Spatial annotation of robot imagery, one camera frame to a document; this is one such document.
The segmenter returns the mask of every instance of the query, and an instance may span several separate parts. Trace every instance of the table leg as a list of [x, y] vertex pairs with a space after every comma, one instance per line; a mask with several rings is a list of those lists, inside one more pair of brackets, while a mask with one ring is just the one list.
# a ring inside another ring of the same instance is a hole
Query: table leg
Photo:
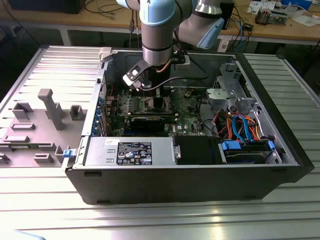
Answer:
[[16, 37], [16, 33], [12, 26], [1, 25], [1, 29], [3, 29], [4, 33], [7, 34], [10, 38], [14, 39]]
[[66, 28], [60, 28], [59, 30], [60, 30], [61, 38], [63, 41], [63, 45], [72, 46], [72, 42], [69, 37], [68, 30]]
[[219, 37], [221, 40], [220, 40], [217, 52], [225, 53], [227, 51], [229, 41], [232, 40], [232, 37], [233, 37], [232, 35], [221, 35]]

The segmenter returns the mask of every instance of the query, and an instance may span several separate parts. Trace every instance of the wooden table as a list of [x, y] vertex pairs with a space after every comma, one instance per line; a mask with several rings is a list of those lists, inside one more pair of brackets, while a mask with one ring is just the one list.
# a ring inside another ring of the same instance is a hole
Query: wooden table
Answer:
[[[285, 25], [282, 24], [267, 24], [260, 25], [255, 23], [255, 14], [248, 13], [250, 0], [235, 0], [236, 8], [245, 23], [253, 25], [252, 35], [250, 41], [253, 42], [268, 42], [268, 43], [284, 43], [284, 44], [302, 44], [302, 45], [315, 45], [320, 39], [320, 25], [307, 27], [292, 19], [288, 19]], [[309, 9], [312, 12], [320, 12], [320, 7], [312, 5]], [[312, 13], [306, 12], [305, 15], [311, 17]], [[229, 40], [235, 38], [239, 33], [236, 23], [230, 22], [227, 30], [221, 31], [222, 43], [229, 43]]]
[[[99, 5], [112, 4], [115, 0], [99, 0]], [[285, 43], [285, 44], [302, 44], [315, 45], [320, 39], [320, 25], [311, 27], [304, 26], [289, 19], [286, 25], [255, 24], [254, 14], [246, 14], [250, 0], [236, 0], [237, 9], [240, 16], [246, 23], [253, 24], [254, 28], [250, 41], [253, 42], [271, 42], [271, 43]], [[114, 32], [114, 33], [129, 33], [129, 22], [131, 19], [131, 10], [123, 8], [114, 12], [115, 19], [110, 19], [98, 13], [92, 13], [85, 9], [81, 10], [79, 14], [66, 14], [58, 12], [41, 12], [41, 11], [19, 11], [12, 10], [6, 4], [12, 15], [25, 27], [32, 28], [48, 28], [58, 29], [64, 45], [70, 46], [68, 31], [82, 30], [82, 31], [96, 31], [96, 32]], [[97, 6], [93, 2], [88, 5], [88, 8], [97, 11]], [[118, 6], [109, 6], [105, 10], [112, 10]], [[311, 11], [319, 11], [320, 7], [312, 6]], [[6, 12], [0, 1], [0, 25], [2, 26], [19, 26], [12, 17]], [[231, 22], [227, 30], [222, 30], [219, 38], [221, 39], [218, 48], [219, 52], [224, 52], [231, 39], [238, 35], [235, 23]]]

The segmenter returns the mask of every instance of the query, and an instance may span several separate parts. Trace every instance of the workbench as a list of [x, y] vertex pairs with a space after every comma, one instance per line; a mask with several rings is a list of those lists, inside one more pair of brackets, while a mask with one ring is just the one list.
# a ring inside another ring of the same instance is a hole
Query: workbench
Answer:
[[[98, 47], [39, 49], [0, 103], [1, 129], [10, 126], [14, 117], [10, 108], [17, 101], [44, 109], [37, 98], [44, 87], [54, 90], [62, 109], [72, 104], [88, 109], [87, 99], [101, 68], [99, 51]], [[319, 239], [320, 110], [311, 106], [319, 99], [305, 99], [303, 92], [312, 96], [312, 90], [294, 69], [289, 70], [297, 79], [285, 75], [286, 68], [275, 55], [245, 57], [284, 117], [294, 116], [290, 127], [315, 166], [310, 174], [280, 185], [262, 200], [87, 205], [59, 166], [1, 167], [0, 230], [18, 229], [46, 240]], [[272, 69], [277, 76], [268, 74]], [[68, 80], [59, 80], [60, 74]]]
[[[115, 3], [115, 0], [100, 0], [99, 4]], [[268, 42], [268, 43], [283, 43], [283, 44], [300, 44], [300, 45], [316, 45], [320, 38], [320, 30], [318, 25], [311, 27], [304, 26], [300, 23], [289, 19], [286, 25], [258, 25], [255, 24], [254, 14], [247, 14], [247, 9], [250, 0], [236, 0], [240, 16], [246, 23], [253, 24], [254, 28], [250, 37], [251, 42]], [[79, 14], [66, 14], [58, 12], [41, 12], [41, 11], [19, 11], [12, 10], [7, 4], [8, 9], [13, 16], [24, 26], [29, 28], [45, 28], [57, 29], [61, 33], [61, 38], [65, 46], [71, 46], [72, 41], [69, 37], [68, 31], [95, 31], [95, 32], [109, 32], [109, 33], [130, 33], [129, 22], [131, 19], [130, 9], [120, 9], [115, 11], [112, 20], [108, 17], [98, 13], [92, 13], [82, 9]], [[96, 4], [88, 5], [88, 8], [97, 11]], [[319, 11], [320, 7], [312, 6], [310, 11]], [[19, 26], [16, 21], [6, 12], [2, 4], [0, 4], [0, 25], [2, 26]], [[229, 41], [235, 39], [239, 31], [234, 22], [229, 24], [227, 30], [222, 30], [219, 39], [221, 39], [218, 52], [225, 52]]]

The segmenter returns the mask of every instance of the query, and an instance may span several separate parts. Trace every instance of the warning label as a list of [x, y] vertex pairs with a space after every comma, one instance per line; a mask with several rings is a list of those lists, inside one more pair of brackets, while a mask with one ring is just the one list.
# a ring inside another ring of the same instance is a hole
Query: warning label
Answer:
[[152, 165], [151, 142], [119, 142], [118, 165]]

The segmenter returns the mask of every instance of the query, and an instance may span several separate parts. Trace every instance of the side panel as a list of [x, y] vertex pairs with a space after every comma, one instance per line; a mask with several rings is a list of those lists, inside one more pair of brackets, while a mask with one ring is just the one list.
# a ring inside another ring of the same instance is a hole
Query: side panel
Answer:
[[68, 170], [87, 204], [141, 204], [262, 199], [299, 166]]
[[[285, 121], [285, 119], [279, 112], [278, 108], [276, 107], [276, 104], [269, 96], [264, 85], [256, 75], [255, 71], [252, 69], [251, 65], [257, 63], [257, 61], [249, 62], [242, 53], [237, 55], [237, 59], [239, 60], [247, 78], [249, 79], [251, 86], [257, 93], [259, 101], [263, 104], [263, 107], [266, 109], [272, 122], [274, 123], [275, 127], [279, 131], [279, 134], [281, 135], [285, 144], [287, 145], [290, 153], [293, 155], [294, 159], [302, 165], [300, 171], [288, 180], [288, 182], [295, 183], [303, 176], [310, 173], [315, 167], [313, 166], [312, 162], [310, 161], [308, 155], [306, 154], [300, 143], [298, 142], [296, 136], [290, 129], [288, 123]], [[270, 61], [266, 60], [264, 65], [269, 64]]]

